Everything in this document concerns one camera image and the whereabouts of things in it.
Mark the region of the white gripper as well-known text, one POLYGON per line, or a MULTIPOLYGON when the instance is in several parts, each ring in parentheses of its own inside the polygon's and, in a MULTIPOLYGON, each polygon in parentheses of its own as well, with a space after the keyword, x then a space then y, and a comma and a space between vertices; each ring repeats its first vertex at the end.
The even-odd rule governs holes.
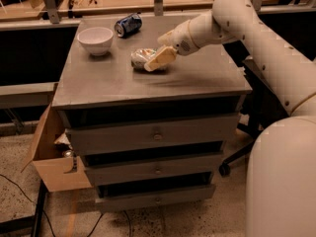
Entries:
POLYGON ((145 64, 146 71, 154 71, 176 59, 177 53, 182 56, 190 55, 198 51, 190 34, 190 20, 179 24, 175 29, 157 39, 162 46, 145 64))

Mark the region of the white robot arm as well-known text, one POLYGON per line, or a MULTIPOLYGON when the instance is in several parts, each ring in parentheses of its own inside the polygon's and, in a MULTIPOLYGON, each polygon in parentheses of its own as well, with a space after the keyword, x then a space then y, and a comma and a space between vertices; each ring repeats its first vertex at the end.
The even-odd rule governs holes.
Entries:
POLYGON ((214 0, 211 10, 158 39, 153 71, 209 44, 244 44, 287 118, 252 147, 246 182, 246 237, 316 237, 316 64, 258 17, 250 0, 214 0))

